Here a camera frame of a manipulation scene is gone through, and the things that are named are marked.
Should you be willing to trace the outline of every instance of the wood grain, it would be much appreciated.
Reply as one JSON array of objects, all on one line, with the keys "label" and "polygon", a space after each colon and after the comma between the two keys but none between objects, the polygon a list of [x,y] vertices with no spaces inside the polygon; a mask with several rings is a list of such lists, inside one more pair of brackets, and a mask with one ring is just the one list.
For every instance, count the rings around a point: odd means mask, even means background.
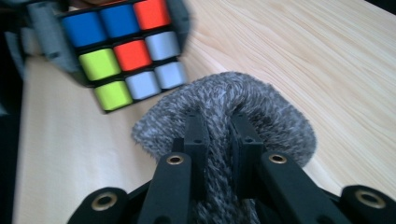
[{"label": "wood grain", "polygon": [[[358,0],[187,3],[190,81],[234,70],[273,84],[314,127],[318,152],[304,169],[320,187],[396,198],[394,15]],[[152,177],[131,127],[161,95],[102,115],[90,90],[42,58],[28,72],[15,223],[65,223],[92,191]]]}]

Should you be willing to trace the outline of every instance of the screw hole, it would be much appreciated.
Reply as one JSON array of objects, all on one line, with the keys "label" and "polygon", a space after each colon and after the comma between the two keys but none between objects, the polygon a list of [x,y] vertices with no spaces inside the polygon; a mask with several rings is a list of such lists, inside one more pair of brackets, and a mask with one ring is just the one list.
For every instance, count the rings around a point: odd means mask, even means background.
[{"label": "screw hole", "polygon": [[249,138],[249,137],[247,137],[247,138],[245,138],[245,142],[247,142],[247,143],[252,143],[252,142],[253,142],[253,139],[252,139],[252,138]]},{"label": "screw hole", "polygon": [[166,161],[171,165],[178,165],[181,164],[184,159],[181,156],[170,156]]},{"label": "screw hole", "polygon": [[99,194],[92,202],[91,207],[95,211],[105,211],[117,202],[117,195],[113,192]]},{"label": "screw hole", "polygon": [[284,156],[273,154],[269,157],[270,161],[273,163],[285,163],[288,159],[286,159]]},{"label": "screw hole", "polygon": [[355,196],[359,202],[373,208],[381,209],[387,205],[381,197],[367,190],[359,189]]}]

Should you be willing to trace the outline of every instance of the rubik's cube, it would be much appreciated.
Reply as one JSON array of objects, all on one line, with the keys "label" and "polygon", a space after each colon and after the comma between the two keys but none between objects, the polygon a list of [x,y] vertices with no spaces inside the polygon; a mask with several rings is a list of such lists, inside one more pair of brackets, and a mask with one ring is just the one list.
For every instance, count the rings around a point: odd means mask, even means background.
[{"label": "rubik's cube", "polygon": [[68,12],[60,20],[105,112],[187,82],[164,0],[121,1]]}]

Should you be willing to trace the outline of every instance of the green sticker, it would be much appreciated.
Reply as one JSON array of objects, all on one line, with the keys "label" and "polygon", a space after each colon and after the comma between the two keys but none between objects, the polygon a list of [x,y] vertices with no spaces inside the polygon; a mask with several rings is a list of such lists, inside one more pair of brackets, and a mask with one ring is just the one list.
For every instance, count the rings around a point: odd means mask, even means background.
[{"label": "green sticker", "polygon": [[91,81],[111,77],[120,72],[119,64],[112,49],[99,49],[82,54],[78,59]]},{"label": "green sticker", "polygon": [[128,88],[123,81],[115,81],[94,90],[104,110],[115,110],[133,102]]}]

